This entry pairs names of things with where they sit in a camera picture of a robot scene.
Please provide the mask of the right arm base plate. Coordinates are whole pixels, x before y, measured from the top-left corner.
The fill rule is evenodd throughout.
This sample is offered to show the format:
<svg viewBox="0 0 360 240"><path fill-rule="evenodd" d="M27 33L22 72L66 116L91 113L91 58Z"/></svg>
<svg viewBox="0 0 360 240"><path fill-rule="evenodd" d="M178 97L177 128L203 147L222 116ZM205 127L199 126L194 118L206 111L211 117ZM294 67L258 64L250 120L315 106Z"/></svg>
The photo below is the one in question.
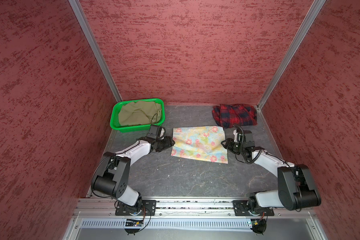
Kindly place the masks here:
<svg viewBox="0 0 360 240"><path fill-rule="evenodd" d="M233 210L236 217L273 217L274 210L271 207L257 207L253 201L234 200Z"/></svg>

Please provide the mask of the pastel floral skirt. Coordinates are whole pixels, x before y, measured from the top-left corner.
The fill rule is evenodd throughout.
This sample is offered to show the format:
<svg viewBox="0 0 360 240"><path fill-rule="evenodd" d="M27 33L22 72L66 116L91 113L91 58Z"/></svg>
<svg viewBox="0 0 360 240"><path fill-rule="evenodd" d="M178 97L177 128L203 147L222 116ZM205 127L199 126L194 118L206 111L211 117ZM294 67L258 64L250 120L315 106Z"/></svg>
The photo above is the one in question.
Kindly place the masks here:
<svg viewBox="0 0 360 240"><path fill-rule="evenodd" d="M171 155L190 160L227 164L228 151L222 142L225 131L218 126L173 128Z"/></svg>

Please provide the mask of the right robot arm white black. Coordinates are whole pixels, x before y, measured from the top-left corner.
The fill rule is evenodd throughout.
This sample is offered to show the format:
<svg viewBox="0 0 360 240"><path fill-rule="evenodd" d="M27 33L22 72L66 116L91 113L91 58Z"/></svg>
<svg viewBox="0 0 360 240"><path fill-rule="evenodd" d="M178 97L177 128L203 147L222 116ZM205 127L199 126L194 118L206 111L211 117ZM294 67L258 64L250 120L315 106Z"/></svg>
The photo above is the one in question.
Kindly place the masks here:
<svg viewBox="0 0 360 240"><path fill-rule="evenodd" d="M274 208L301 211L321 205L322 199L308 166L282 160L264 148L256 147L254 142L226 139L222 146L236 156L242 156L242 163L261 166L277 177L276 190L253 193L246 201L234 204L240 214L272 216Z"/></svg>

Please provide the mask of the red plaid skirt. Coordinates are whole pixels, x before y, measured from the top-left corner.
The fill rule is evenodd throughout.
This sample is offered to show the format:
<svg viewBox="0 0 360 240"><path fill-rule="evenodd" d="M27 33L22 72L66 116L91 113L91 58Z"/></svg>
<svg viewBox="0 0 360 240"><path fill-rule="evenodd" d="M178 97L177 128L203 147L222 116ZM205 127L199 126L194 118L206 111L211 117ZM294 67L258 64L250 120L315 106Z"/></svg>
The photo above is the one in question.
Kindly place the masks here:
<svg viewBox="0 0 360 240"><path fill-rule="evenodd" d="M213 106L213 118L219 127L225 129L238 126L256 126L257 111L250 105L219 105Z"/></svg>

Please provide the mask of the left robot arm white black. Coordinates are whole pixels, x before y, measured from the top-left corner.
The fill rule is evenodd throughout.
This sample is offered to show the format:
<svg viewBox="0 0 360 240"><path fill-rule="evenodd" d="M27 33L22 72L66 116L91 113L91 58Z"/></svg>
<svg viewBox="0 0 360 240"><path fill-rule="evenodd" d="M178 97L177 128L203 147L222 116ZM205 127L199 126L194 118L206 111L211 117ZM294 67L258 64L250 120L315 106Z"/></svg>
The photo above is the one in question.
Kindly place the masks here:
<svg viewBox="0 0 360 240"><path fill-rule="evenodd" d="M92 177L92 193L117 200L131 215L140 214L143 200L141 194L128 185L130 168L142 157L152 152L162 152L174 145L175 141L169 136L158 139L144 137L122 151L104 153Z"/></svg>

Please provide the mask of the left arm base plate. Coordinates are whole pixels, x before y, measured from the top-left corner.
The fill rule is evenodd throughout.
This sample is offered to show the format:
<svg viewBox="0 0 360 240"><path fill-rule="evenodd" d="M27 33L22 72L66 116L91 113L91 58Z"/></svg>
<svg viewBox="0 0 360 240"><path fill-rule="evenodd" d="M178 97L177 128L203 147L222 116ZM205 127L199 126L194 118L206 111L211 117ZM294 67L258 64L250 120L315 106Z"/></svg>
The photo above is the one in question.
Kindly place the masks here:
<svg viewBox="0 0 360 240"><path fill-rule="evenodd" d="M116 216L154 216L156 211L156 200L142 200L138 202L141 204L140 207L132 207L122 202L115 203L115 215Z"/></svg>

